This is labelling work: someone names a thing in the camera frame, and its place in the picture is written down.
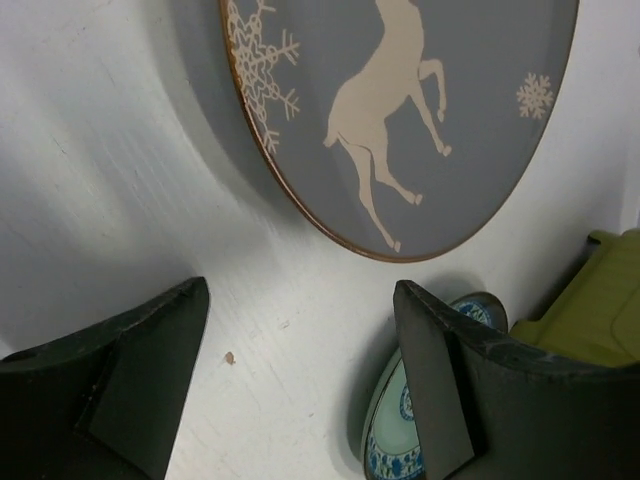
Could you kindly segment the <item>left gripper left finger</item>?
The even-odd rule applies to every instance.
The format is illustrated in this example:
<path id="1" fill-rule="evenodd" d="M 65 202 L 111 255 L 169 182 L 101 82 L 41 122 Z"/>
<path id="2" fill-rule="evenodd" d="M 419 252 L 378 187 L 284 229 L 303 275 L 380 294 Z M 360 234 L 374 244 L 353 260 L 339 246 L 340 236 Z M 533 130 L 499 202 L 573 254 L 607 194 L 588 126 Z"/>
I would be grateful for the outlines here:
<path id="1" fill-rule="evenodd" d="M 209 304 L 194 277 L 2 358 L 2 478 L 164 478 Z"/>

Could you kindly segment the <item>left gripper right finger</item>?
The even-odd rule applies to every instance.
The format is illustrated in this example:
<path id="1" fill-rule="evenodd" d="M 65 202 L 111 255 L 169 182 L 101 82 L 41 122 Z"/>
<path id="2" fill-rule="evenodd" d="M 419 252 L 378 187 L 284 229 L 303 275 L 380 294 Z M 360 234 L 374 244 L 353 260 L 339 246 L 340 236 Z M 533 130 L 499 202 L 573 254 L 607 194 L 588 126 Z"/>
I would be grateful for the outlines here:
<path id="1" fill-rule="evenodd" d="M 428 478 L 638 477 L 637 365 L 527 345 L 410 280 L 393 307 Z"/>

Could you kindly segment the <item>grey deer snowflake plate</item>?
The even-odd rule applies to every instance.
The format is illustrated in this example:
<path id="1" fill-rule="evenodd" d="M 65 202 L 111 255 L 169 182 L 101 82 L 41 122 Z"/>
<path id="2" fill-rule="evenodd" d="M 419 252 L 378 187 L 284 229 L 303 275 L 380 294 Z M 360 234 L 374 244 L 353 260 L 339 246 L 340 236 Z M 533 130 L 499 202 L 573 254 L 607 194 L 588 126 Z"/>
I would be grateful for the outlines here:
<path id="1" fill-rule="evenodd" d="M 575 1 L 223 1 L 253 139 L 302 214 L 381 261 L 437 257 L 499 211 L 567 68 Z"/>

